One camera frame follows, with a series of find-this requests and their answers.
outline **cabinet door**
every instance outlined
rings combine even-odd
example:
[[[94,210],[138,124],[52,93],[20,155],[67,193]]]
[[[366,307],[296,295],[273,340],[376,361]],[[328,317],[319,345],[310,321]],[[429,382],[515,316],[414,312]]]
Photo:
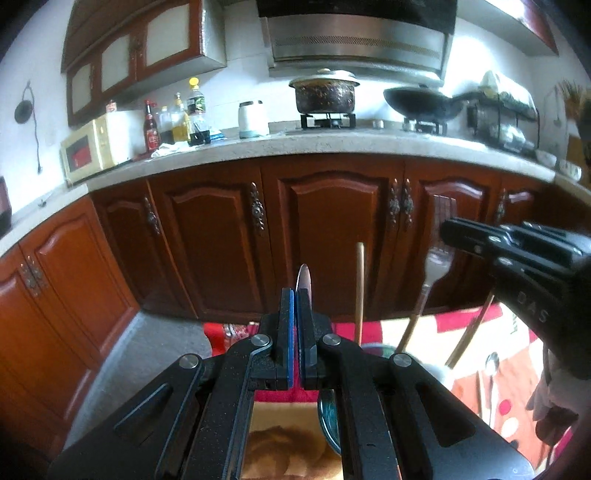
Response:
[[[174,171],[151,178],[150,186],[163,234],[200,320],[248,323],[277,311],[257,163],[240,160]]]
[[[92,199],[139,305],[151,312],[195,318],[157,223],[147,180],[101,190]]]
[[[201,0],[176,0],[142,18],[138,80],[202,54],[201,13]]]
[[[43,275],[43,294],[61,306],[105,358],[139,307],[109,249],[91,200],[84,197],[20,243]]]
[[[460,170],[461,175],[454,173]],[[492,220],[501,183],[493,170],[446,161],[408,160],[405,169],[406,194],[413,200],[410,215],[401,215],[394,260],[389,266],[388,287],[380,299],[382,317],[407,315],[412,311],[424,280],[424,260],[431,247],[435,195],[456,199],[457,214],[478,222]],[[427,308],[459,307],[486,298],[479,284],[487,281],[484,263],[456,252],[448,275],[438,281]]]
[[[94,65],[86,63],[72,76],[72,113],[78,113],[92,99]]]
[[[18,389],[26,392],[31,403],[43,407],[47,422],[53,419],[69,424],[94,372],[45,317],[34,298],[38,293],[35,282],[23,270],[24,264],[18,247],[0,259],[1,373],[22,385]]]
[[[394,200],[400,194],[395,185],[400,185],[403,171],[402,160],[374,155],[298,155],[265,163],[262,177],[278,288],[295,287],[305,263],[314,310],[335,322],[352,321],[355,245],[363,242],[366,318],[372,318],[374,292],[383,289],[381,266],[389,264],[398,233]]]
[[[47,469],[49,461],[61,452],[68,423],[33,398],[4,365],[0,365],[0,385],[2,440],[9,440],[27,463]]]
[[[495,212],[495,224],[519,225],[526,220],[535,222],[538,201],[546,185],[539,180],[504,174]]]
[[[116,38],[100,48],[100,91],[105,102],[135,81],[135,59],[138,37],[130,28],[124,28]]]
[[[68,124],[81,124],[98,98],[99,69],[96,55],[82,61],[67,74]]]

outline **cooking pot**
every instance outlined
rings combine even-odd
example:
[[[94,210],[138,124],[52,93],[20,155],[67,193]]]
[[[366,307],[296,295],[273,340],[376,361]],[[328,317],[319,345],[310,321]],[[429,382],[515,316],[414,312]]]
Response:
[[[352,113],[358,85],[351,72],[330,69],[320,69],[314,75],[290,82],[295,89],[297,111],[302,114]]]

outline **metal screw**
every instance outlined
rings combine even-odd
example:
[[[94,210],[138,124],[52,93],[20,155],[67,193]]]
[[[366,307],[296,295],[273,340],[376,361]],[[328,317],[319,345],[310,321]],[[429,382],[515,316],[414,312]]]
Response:
[[[193,355],[192,353],[188,353],[187,355],[183,355],[180,358],[178,364],[181,366],[181,368],[195,368],[199,364],[199,357],[197,355]]]
[[[410,358],[406,353],[397,353],[394,355],[394,363],[399,367],[410,367],[410,364],[413,362],[413,359]]]
[[[330,346],[337,346],[340,343],[340,336],[336,333],[327,333],[322,337],[322,341]]]
[[[252,337],[251,342],[254,346],[267,346],[271,339],[264,333],[257,333]]]

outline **range hood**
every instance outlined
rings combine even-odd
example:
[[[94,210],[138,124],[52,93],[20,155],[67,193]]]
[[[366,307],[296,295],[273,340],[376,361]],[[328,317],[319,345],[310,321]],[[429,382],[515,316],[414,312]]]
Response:
[[[308,0],[296,7],[258,0],[257,5],[272,76],[328,67],[443,85],[457,0]]]

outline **ornate cabinet handle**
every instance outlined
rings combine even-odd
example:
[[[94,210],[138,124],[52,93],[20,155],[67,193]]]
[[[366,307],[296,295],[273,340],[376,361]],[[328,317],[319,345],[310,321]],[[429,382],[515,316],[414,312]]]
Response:
[[[39,285],[35,281],[35,277],[33,277],[33,274],[31,273],[31,270],[29,270],[29,266],[27,264],[21,263],[20,268],[21,276],[25,282],[25,285],[30,290],[33,298],[36,299],[41,294],[41,291],[39,290]]]
[[[400,214],[400,187],[398,186],[398,180],[396,179],[394,179],[392,187],[390,188],[388,211],[392,225],[396,225],[396,222],[398,221],[398,215]]]
[[[406,219],[404,221],[404,229],[408,230],[413,224],[413,210],[414,210],[414,202],[413,202],[413,191],[410,188],[410,180],[406,179],[404,182],[404,193],[402,194],[402,207],[404,208],[404,215],[406,215]]]
[[[259,200],[256,183],[251,183],[251,213],[252,221],[260,232],[265,229],[265,208]]]
[[[158,217],[154,213],[154,207],[152,207],[152,204],[150,203],[150,199],[147,196],[144,197],[144,204],[145,204],[146,210],[148,211],[148,215],[146,217],[146,220],[148,221],[149,226],[152,227],[152,229],[154,230],[156,235],[160,235],[161,232],[160,232],[160,224],[158,223]]]
[[[503,189],[501,192],[501,200],[499,201],[499,205],[496,208],[496,215],[495,215],[495,225],[500,225],[505,218],[506,214],[506,205],[507,203],[507,191]]]
[[[47,282],[45,281],[45,276],[43,276],[43,271],[39,268],[37,262],[35,262],[31,255],[27,257],[27,264],[29,265],[33,277],[35,277],[39,288],[47,288]]]

